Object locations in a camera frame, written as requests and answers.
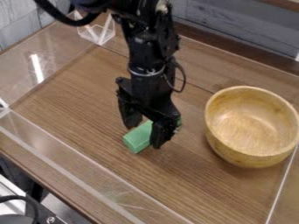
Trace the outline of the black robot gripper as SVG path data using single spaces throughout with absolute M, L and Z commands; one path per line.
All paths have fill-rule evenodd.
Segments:
M 128 69 L 131 78 L 117 77 L 117 107 L 125 128 L 137 127 L 145 116 L 152 122 L 149 144 L 159 149 L 180 127 L 181 114 L 172 102 L 175 69 L 148 73 Z

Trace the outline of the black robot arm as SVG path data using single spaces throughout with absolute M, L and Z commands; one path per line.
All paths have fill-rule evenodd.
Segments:
M 149 144 L 160 148 L 180 126 L 181 114 L 172 102 L 175 75 L 184 72 L 176 61 L 180 36 L 173 27 L 169 0 L 71 0 L 87 13 L 112 11 L 128 46 L 129 76 L 116 78 L 117 106 L 127 128 L 152 122 Z

